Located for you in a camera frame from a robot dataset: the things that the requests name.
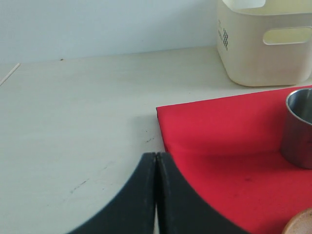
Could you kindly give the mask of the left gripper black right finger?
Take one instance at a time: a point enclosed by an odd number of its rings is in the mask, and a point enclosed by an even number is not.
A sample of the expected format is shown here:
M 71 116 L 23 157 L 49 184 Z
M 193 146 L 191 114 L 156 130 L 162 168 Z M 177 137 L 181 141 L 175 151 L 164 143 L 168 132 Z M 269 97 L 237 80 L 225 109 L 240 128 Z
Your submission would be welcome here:
M 169 153 L 156 154 L 156 206 L 161 234 L 246 234 L 206 203 Z

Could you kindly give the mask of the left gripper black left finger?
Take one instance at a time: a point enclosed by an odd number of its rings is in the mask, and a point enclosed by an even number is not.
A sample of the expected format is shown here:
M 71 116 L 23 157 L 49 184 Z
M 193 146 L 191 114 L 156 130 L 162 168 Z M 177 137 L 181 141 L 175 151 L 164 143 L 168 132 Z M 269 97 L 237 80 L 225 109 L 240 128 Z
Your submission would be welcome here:
M 72 234 L 152 234 L 156 153 L 144 153 L 118 194 Z

